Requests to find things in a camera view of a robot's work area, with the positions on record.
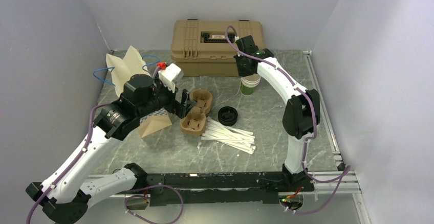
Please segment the brown pulp cup carrier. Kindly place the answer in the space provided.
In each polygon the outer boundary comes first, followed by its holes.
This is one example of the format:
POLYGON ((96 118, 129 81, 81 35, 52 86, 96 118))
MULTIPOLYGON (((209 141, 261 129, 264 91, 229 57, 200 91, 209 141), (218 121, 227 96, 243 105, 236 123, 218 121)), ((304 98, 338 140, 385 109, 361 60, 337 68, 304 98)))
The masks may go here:
POLYGON ((213 105, 213 95, 205 89, 195 89, 188 94, 190 110, 180 121, 181 132, 187 135, 200 136, 207 124, 207 115, 213 105))

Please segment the paper bag with blue handles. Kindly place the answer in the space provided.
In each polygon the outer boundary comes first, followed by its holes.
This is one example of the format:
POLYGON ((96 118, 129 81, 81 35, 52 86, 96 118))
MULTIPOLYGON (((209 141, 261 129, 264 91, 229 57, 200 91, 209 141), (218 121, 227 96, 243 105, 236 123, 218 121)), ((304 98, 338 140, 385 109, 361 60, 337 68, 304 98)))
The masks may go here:
POLYGON ((107 67, 112 69, 112 83, 117 99, 101 105, 93 127, 107 139, 123 140, 140 125, 140 120, 155 109, 155 87, 164 86, 157 75, 151 75, 139 51, 130 46, 123 58, 107 54, 107 67))

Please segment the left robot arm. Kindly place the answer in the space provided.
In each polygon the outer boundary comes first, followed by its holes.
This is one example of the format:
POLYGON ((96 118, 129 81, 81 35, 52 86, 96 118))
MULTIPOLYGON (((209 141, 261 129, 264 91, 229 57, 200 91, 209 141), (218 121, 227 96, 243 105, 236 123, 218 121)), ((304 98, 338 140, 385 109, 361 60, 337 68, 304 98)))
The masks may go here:
POLYGON ((76 223, 94 204, 128 191, 143 192, 148 186, 148 175, 135 163, 126 164, 116 173, 95 181, 87 181, 97 163, 128 134, 136 129, 140 120, 161 109, 186 116, 192 108, 188 91, 176 100, 176 83, 183 73, 158 71, 155 77, 135 74, 124 84, 119 98, 99 105, 100 113, 90 113, 86 137, 68 159, 46 180, 33 182, 27 194, 36 206, 55 223, 76 223))

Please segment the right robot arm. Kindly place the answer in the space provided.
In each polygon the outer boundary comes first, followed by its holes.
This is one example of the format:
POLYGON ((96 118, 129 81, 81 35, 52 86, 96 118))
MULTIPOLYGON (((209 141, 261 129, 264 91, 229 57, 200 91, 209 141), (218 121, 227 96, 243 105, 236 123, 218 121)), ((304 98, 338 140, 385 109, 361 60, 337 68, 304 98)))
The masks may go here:
POLYGON ((317 137, 320 123, 320 95, 295 81, 268 49, 260 50, 253 37, 235 37, 234 56, 239 76, 258 74, 285 101, 282 124, 289 135, 288 152, 283 165, 282 184, 294 191, 307 176, 307 148, 317 137))

